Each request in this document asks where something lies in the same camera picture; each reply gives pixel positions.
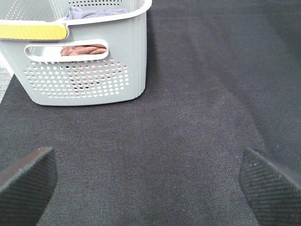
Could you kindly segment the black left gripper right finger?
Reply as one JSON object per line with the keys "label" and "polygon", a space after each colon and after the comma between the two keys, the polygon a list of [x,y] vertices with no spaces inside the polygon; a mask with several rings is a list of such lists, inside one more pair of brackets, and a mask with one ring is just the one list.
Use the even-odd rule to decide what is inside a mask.
{"label": "black left gripper right finger", "polygon": [[239,183],[262,226],[301,224],[301,175],[265,152],[247,148]]}

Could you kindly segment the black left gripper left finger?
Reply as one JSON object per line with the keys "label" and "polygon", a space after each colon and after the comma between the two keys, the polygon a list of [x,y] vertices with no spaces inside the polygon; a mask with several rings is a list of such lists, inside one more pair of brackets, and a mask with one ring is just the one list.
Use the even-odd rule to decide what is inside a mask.
{"label": "black left gripper left finger", "polygon": [[0,172],[0,224],[35,226],[57,184],[52,147],[39,148]]}

